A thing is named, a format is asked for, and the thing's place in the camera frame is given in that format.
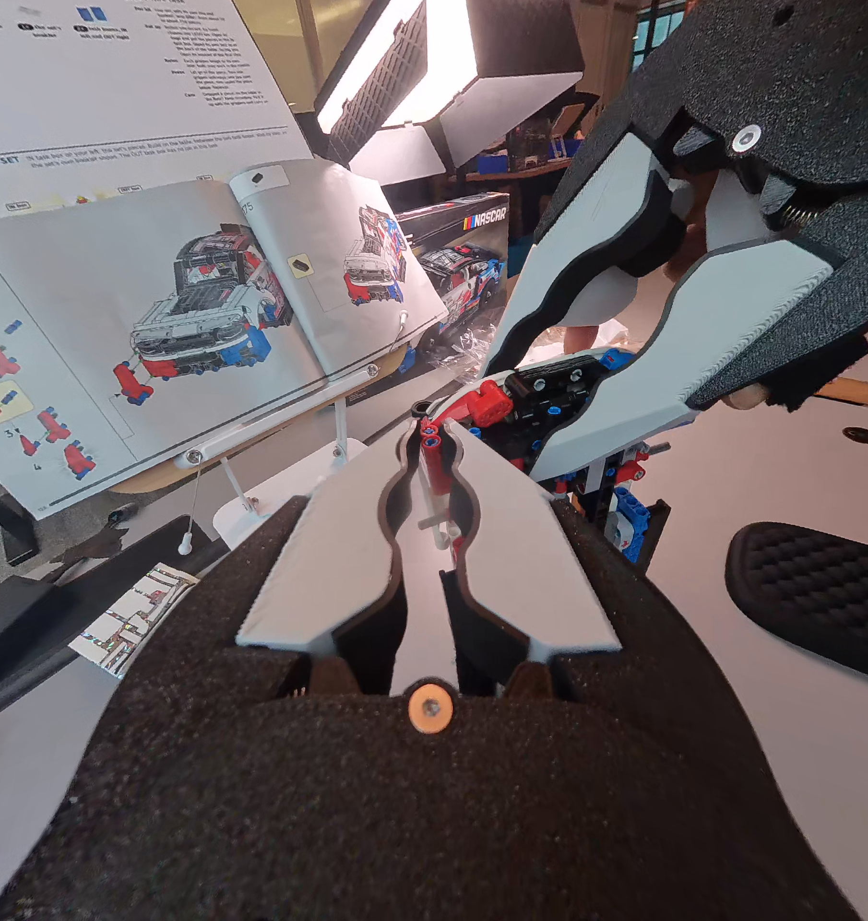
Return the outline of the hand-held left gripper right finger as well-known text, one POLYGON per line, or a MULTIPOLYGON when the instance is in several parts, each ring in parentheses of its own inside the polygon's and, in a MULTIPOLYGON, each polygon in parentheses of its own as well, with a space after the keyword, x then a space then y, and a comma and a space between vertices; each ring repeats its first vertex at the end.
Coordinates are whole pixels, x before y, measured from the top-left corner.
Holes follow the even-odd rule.
POLYGON ((461 425, 444 429, 473 507, 456 564, 467 604, 526 640, 530 661, 620 651, 548 493, 461 425))

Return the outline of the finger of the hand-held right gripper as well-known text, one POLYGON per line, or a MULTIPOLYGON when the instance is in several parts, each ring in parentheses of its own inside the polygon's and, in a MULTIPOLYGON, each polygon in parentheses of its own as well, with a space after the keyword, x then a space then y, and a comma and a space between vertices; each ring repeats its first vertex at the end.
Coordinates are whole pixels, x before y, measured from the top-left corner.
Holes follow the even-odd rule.
POLYGON ((625 133, 532 246, 480 376, 516 367, 548 328, 619 315, 680 247, 687 214, 688 183, 625 133))
POLYGON ((543 442, 530 476, 554 479, 692 420, 690 397, 832 274, 790 240, 728 247, 671 291, 654 336, 543 442))

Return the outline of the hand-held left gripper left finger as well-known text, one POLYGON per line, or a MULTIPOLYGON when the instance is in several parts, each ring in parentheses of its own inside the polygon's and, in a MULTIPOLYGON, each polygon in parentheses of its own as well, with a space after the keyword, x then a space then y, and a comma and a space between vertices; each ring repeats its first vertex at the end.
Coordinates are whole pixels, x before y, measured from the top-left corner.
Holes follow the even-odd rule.
POLYGON ((243 647, 332 654, 402 578, 416 425, 404 423, 312 492, 236 636, 243 647))

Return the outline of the red toy brick piece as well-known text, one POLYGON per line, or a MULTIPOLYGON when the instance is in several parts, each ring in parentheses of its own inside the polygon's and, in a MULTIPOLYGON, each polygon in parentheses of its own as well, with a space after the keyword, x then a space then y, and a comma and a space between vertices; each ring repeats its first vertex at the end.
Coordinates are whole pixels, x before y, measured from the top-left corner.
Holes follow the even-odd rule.
POLYGON ((443 427, 436 426, 426 416, 419 424, 420 460, 425 470, 431 496, 448 496, 452 488, 452 449, 451 440, 446 437, 443 427))

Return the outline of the white toy car front section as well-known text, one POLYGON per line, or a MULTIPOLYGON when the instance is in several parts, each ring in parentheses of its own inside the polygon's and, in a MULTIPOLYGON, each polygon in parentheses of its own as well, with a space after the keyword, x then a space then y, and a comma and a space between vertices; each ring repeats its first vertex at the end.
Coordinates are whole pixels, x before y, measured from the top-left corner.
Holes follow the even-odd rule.
MULTIPOLYGON (((440 401, 419 401, 412 415, 443 427, 451 420, 526 475, 550 435, 586 408, 594 390, 635 357, 621 347, 563 355, 487 378, 440 401)), ((538 481, 553 498, 565 498, 640 572, 646 573, 670 516, 663 500, 644 504, 633 494, 647 461, 670 449, 667 441, 639 440, 591 463, 538 481)))

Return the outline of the toy car instruction booklet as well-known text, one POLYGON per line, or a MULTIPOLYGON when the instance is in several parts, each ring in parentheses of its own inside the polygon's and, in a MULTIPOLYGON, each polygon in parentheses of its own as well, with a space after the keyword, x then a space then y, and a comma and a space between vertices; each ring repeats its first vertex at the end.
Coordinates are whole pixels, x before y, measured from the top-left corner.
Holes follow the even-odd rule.
POLYGON ((320 158, 0 218, 0 484, 41 520, 446 314, 380 186, 320 158))

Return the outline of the black desk mat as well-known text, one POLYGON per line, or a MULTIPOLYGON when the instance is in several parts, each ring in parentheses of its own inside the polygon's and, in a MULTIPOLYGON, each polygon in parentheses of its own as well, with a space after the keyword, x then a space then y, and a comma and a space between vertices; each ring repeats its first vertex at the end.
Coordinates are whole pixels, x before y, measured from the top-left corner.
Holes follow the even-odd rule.
POLYGON ((73 581, 64 585, 54 583, 71 592, 71 603, 0 668, 0 713, 74 661, 76 654, 68 646, 71 640, 154 565, 163 563, 197 575, 228 552, 223 540, 211 541, 194 524, 192 553, 180 556, 178 543, 188 522, 189 517, 178 517, 73 581))

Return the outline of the grey desk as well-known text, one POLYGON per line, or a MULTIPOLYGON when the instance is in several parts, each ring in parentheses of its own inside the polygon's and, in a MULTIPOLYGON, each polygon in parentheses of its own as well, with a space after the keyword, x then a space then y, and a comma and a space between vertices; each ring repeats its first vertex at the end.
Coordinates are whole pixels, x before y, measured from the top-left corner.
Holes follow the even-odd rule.
MULTIPOLYGON (((648 575, 725 672, 794 817, 868 919, 868 678, 767 634, 724 582, 729 542, 754 522, 868 544, 868 408, 825 398, 795 413, 720 405, 662 440, 671 449, 634 486, 644 503, 671 507, 648 575)), ((117 687, 67 653, 0 713, 0 891, 59 805, 117 687)))

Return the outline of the black toy car set box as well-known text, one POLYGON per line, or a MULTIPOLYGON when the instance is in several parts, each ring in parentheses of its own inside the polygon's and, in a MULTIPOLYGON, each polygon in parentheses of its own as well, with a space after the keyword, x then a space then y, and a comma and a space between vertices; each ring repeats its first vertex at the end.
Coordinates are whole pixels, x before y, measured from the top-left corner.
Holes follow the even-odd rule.
MULTIPOLYGON (((400 213, 397 220, 447 311, 424 334, 497 326, 508 297, 509 195, 485 191, 400 213)), ((423 335, 398 369, 405 378, 433 369, 418 357, 423 335)))

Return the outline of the dark framed window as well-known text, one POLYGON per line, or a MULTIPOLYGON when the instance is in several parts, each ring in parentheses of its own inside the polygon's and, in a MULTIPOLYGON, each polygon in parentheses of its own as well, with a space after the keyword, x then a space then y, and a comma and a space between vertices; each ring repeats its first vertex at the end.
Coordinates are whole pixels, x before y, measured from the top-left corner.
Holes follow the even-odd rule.
POLYGON ((631 71, 634 72, 681 24, 695 1, 650 1, 636 17, 631 71))

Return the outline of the white book stand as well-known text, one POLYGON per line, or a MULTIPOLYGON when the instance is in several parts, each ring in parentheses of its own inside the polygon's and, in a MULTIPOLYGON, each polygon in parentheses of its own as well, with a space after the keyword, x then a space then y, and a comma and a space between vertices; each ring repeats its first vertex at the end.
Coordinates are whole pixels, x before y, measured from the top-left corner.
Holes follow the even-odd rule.
POLYGON ((333 378, 323 389, 314 390, 300 400, 290 401, 252 421, 234 425, 209 437, 198 438, 173 459, 129 477, 113 486, 111 491, 130 496, 154 493, 218 465, 229 479, 235 498, 215 514, 214 527, 228 547, 233 549, 270 514, 278 511, 290 497, 301 490, 312 491, 324 479, 345 466, 351 455, 364 450, 362 442, 348 438, 346 399, 373 383, 389 381, 404 362, 410 344, 409 339, 404 343, 389 344, 379 356, 364 362, 356 370, 333 378), (251 492, 246 492, 240 486, 229 465, 230 457, 273 436, 300 417, 328 405, 334 408, 334 441, 274 474, 251 492))

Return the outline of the clear plastic bag pile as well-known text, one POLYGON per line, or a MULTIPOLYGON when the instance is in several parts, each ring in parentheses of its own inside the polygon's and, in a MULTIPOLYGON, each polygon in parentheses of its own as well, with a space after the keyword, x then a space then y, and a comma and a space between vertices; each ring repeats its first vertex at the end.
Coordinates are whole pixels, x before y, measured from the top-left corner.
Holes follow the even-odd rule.
POLYGON ((425 333, 417 346, 418 357, 434 369, 445 370, 460 384, 478 377, 497 334, 497 326, 456 327, 434 335, 425 333))

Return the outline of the black box-shaped device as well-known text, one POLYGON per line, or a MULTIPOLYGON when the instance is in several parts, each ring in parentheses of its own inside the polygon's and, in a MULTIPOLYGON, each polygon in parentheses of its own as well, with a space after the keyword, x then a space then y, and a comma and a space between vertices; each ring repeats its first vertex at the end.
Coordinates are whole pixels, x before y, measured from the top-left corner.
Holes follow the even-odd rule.
POLYGON ((0 668, 25 642, 68 608, 71 592, 54 583, 12 575, 0 583, 0 668))

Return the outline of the background wooden table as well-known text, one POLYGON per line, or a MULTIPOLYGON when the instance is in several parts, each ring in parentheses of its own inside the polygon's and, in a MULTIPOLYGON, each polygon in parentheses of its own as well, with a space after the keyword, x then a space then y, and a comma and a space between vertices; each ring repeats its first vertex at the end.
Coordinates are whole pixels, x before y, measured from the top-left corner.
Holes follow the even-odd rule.
POLYGON ((8 493, 0 496, 0 529, 5 561, 11 567, 38 555, 35 519, 8 493))

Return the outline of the white printed instruction sheet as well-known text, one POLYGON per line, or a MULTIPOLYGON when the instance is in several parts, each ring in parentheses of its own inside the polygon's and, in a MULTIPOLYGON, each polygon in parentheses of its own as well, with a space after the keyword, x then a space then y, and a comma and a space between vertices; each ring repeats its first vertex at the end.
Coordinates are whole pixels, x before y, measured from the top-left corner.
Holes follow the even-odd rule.
POLYGON ((0 1, 0 217, 311 156, 233 2, 0 1))

